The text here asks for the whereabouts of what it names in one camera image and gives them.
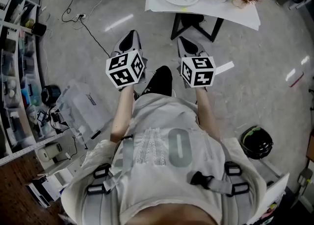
black power cable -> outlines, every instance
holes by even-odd
[[[88,30],[89,34],[93,37],[93,39],[97,42],[97,44],[104,50],[104,52],[108,55],[108,58],[110,58],[108,52],[106,52],[106,50],[101,46],[101,44],[99,44],[99,42],[95,39],[95,37],[91,34],[90,30],[87,28],[87,26],[82,22],[82,14],[79,15],[79,20],[82,23],[82,25],[86,28],[86,30]]]
[[[65,161],[65,160],[71,160],[71,158],[72,158],[74,155],[76,155],[76,154],[78,153],[77,145],[76,145],[76,143],[75,143],[75,137],[72,136],[72,138],[73,138],[73,140],[74,140],[74,146],[75,146],[76,152],[73,153],[73,154],[70,156],[70,158],[66,158],[66,159],[63,159],[63,160],[58,160],[57,162],[61,162],[61,161]]]
[[[63,12],[63,14],[62,14],[62,16],[61,16],[61,20],[62,20],[64,23],[67,23],[67,22],[74,22],[74,23],[76,23],[77,21],[80,20],[80,22],[82,23],[82,25],[86,28],[86,30],[88,30],[89,34],[93,37],[93,39],[97,42],[97,44],[98,44],[98,45],[104,50],[104,52],[108,55],[108,58],[110,58],[110,55],[108,54],[108,52],[106,52],[106,50],[101,46],[101,44],[99,44],[99,42],[95,39],[95,37],[94,37],[94,36],[92,35],[92,33],[90,32],[90,30],[87,28],[87,26],[84,25],[84,23],[82,22],[82,17],[84,16],[83,14],[80,14],[80,15],[78,16],[78,19],[77,19],[77,20],[73,20],[73,19],[64,20],[64,19],[63,19],[63,16],[64,16],[65,13],[67,13],[67,14],[70,14],[70,13],[71,13],[71,8],[70,8],[70,6],[71,6],[72,2],[73,2],[73,0],[71,0],[71,2],[70,2],[70,4],[69,4],[68,8]]]
[[[74,21],[74,20],[72,20],[72,19],[70,19],[70,20],[63,20],[63,15],[64,15],[65,13],[67,13],[67,14],[70,14],[70,13],[71,13],[71,8],[70,8],[70,6],[71,6],[72,2],[73,2],[73,0],[71,0],[71,2],[70,2],[70,4],[69,4],[68,8],[63,12],[63,14],[62,14],[62,16],[61,16],[61,20],[62,20],[64,23],[67,23],[67,22],[74,22],[74,23],[76,23],[76,22],[79,20],[79,19],[77,19],[76,21]]]

white cable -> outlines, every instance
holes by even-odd
[[[98,5],[100,5],[101,4],[101,2],[102,2],[103,0],[100,0],[99,1],[99,3],[98,4],[96,4],[95,6],[94,6],[94,8],[91,10],[91,12],[89,13],[89,15],[87,15],[86,13],[78,13],[75,17],[73,17],[72,18],[72,20],[78,20],[79,19],[79,16],[78,15],[80,15],[80,14],[85,14],[86,15],[86,18],[84,19],[84,20],[82,20],[82,22],[84,23],[84,24],[86,24],[87,23],[87,21],[88,21],[88,19],[89,19],[89,17],[90,17],[90,15],[92,15],[92,13],[93,13],[93,11],[95,10],[95,8],[98,6]],[[83,27],[83,25],[81,25],[79,28],[75,28],[74,27],[74,23],[72,24],[72,28],[73,29],[75,29],[75,30],[78,30],[78,29],[81,29]]]

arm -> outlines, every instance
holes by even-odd
[[[197,87],[195,92],[200,126],[210,137],[220,141],[219,128],[209,103],[207,91],[203,87]]]
[[[134,85],[130,85],[121,91],[117,112],[111,128],[110,140],[112,142],[118,143],[129,128],[134,100],[133,90]]]

person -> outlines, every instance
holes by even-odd
[[[172,74],[162,66],[134,108],[133,90],[131,85],[121,91],[110,141],[88,153],[81,172],[63,191],[67,214],[89,225],[239,224],[241,201],[191,183],[201,172],[225,184],[226,146],[249,185],[242,195],[249,200],[246,223],[266,183],[239,144],[222,144],[206,89],[195,89],[197,105],[172,97]],[[97,182],[97,173],[108,164],[107,176]]]

cardboard box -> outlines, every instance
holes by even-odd
[[[310,143],[308,147],[308,152],[306,153],[306,156],[311,160],[314,161],[314,136],[310,137]]]

